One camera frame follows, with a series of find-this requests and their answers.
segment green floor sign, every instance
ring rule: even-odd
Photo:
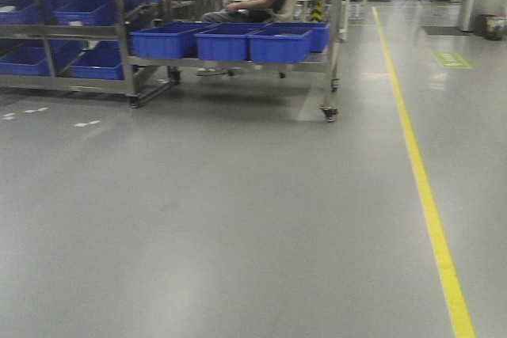
[[[471,69],[472,66],[459,53],[447,53],[438,51],[433,53],[438,63],[443,67],[453,67],[456,69]]]

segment stainless steel shelf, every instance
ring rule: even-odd
[[[237,67],[247,70],[273,70],[280,72],[298,71],[326,73],[329,63],[325,53],[314,53],[301,63],[254,63],[252,61],[204,61],[202,59],[144,59],[130,56],[131,65],[140,66],[181,66],[181,67]]]
[[[110,94],[125,94],[128,91],[125,81],[104,79],[0,75],[0,81],[2,81],[2,87],[14,87],[18,89],[86,91],[90,93]]]
[[[70,25],[2,25],[0,37],[7,39],[118,40],[120,27],[77,27]]]

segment floor mat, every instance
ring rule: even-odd
[[[468,36],[470,33],[461,32],[457,27],[422,26],[426,34],[432,36]]]

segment caster wheel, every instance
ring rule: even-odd
[[[169,82],[179,84],[181,81],[181,72],[180,71],[170,71],[169,72]]]
[[[130,105],[130,108],[140,108],[141,107],[141,100],[138,97],[129,97],[128,103]]]
[[[331,91],[333,93],[336,93],[337,90],[340,88],[340,84],[338,83],[340,81],[339,78],[335,78],[333,81],[331,81]]]
[[[327,123],[336,122],[336,116],[338,115],[338,110],[335,108],[321,108],[322,112],[324,112],[324,116],[326,117]]]

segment person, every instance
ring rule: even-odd
[[[287,0],[245,0],[227,4],[218,12],[206,13],[201,20],[204,23],[265,23],[284,7]],[[221,68],[200,68],[197,75],[221,75],[227,70]]]

